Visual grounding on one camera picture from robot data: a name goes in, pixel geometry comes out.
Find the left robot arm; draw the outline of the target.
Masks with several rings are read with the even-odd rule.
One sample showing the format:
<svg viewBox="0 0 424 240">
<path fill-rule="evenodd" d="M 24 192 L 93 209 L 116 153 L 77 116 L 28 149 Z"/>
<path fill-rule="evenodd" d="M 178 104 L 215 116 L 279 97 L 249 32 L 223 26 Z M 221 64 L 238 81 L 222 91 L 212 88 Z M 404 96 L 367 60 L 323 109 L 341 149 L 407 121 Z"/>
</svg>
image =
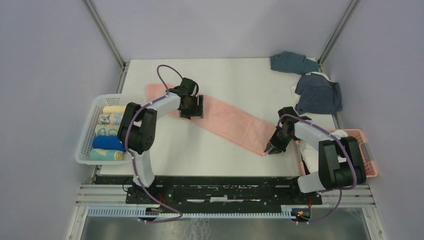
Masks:
<svg viewBox="0 0 424 240">
<path fill-rule="evenodd" d="M 147 204 L 154 202 L 158 191 L 151 184 L 155 180 L 150 148 L 156 135 L 157 120 L 179 111 L 179 117 L 204 118 L 204 96 L 199 95 L 199 85 L 194 80 L 182 78 L 180 85 L 167 88 L 164 93 L 143 104 L 126 105 L 117 137 L 132 157 L 134 182 L 140 186 L 138 197 Z"/>
</svg>

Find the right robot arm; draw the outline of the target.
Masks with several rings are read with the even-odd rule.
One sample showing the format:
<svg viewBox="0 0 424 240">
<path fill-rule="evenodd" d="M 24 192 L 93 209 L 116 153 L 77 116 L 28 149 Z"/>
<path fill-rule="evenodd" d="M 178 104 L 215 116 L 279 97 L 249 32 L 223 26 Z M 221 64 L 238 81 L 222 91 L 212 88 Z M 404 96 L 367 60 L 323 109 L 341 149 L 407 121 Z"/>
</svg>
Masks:
<svg viewBox="0 0 424 240">
<path fill-rule="evenodd" d="M 318 171 L 298 177 L 289 189 L 293 203 L 302 204 L 312 192 L 350 190 L 365 183 L 367 174 L 356 138 L 335 135 L 309 117 L 298 116 L 291 106 L 280 109 L 278 116 L 275 131 L 264 150 L 266 154 L 283 153 L 293 141 L 309 144 L 318 154 Z"/>
</svg>

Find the pink towel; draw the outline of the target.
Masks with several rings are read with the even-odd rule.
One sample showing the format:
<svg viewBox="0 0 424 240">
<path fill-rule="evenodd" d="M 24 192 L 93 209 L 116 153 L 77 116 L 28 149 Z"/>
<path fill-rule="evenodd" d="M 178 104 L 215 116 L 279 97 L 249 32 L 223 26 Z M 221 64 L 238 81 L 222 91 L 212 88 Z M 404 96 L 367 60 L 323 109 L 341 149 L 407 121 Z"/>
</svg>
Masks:
<svg viewBox="0 0 424 240">
<path fill-rule="evenodd" d="M 209 95 L 203 97 L 203 118 L 189 121 L 260 157 L 267 155 L 267 143 L 276 129 L 273 123 Z"/>
</svg>

